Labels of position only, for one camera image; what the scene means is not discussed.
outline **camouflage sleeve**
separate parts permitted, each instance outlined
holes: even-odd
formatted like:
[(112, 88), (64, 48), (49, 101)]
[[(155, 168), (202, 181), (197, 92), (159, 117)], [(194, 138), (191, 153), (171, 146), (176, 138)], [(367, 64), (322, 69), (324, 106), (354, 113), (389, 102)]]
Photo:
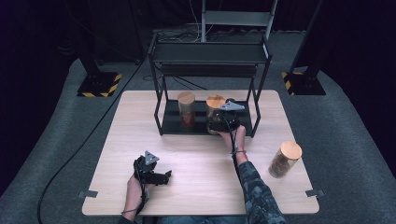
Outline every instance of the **camouflage sleeve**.
[(248, 223), (286, 223), (270, 188), (264, 184), (253, 163), (244, 162), (238, 170), (245, 194)]

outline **wooden lid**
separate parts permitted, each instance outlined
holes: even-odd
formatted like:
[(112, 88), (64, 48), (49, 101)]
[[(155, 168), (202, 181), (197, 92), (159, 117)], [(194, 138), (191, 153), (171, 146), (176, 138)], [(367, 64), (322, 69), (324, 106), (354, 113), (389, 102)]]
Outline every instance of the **wooden lid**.
[(225, 99), (220, 95), (211, 95), (207, 97), (206, 104), (211, 108), (217, 109), (219, 106), (225, 104)]
[(189, 105), (195, 101), (195, 95), (190, 91), (183, 91), (177, 96), (177, 100), (183, 105)]
[(285, 141), (280, 145), (280, 151), (289, 160), (298, 160), (303, 155), (301, 147), (293, 141)]

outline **wooden tabletop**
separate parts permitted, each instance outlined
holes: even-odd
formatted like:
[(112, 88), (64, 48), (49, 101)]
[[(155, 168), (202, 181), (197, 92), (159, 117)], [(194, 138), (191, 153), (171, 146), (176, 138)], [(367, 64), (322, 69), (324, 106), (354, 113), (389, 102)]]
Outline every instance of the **wooden tabletop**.
[[(176, 99), (180, 92), (169, 91), (169, 97)], [(247, 97), (247, 91), (193, 93), (196, 100), (205, 100), (213, 94), (235, 100)], [(96, 198), (85, 199), (83, 214), (119, 215), (124, 206), (127, 181), (134, 172), (134, 160), (147, 150), (160, 158), (154, 172), (164, 174), (172, 170), (172, 176), (168, 185), (150, 191), (150, 199), (140, 215), (244, 215), (243, 191), (222, 138), (219, 135), (160, 136), (153, 116), (156, 99), (155, 91), (122, 94), (90, 185), (90, 190), (98, 194)], [(249, 106), (254, 108), (253, 102), (249, 102)], [(281, 179), (268, 173), (268, 166), (282, 142), (294, 140), (277, 92), (263, 91), (259, 107), (260, 125), (254, 138), (246, 139), (249, 160), (272, 190), (284, 214), (316, 213), (319, 210), (317, 199), (305, 194), (312, 186), (303, 159)], [(250, 111), (252, 120), (256, 120), (255, 110)]]

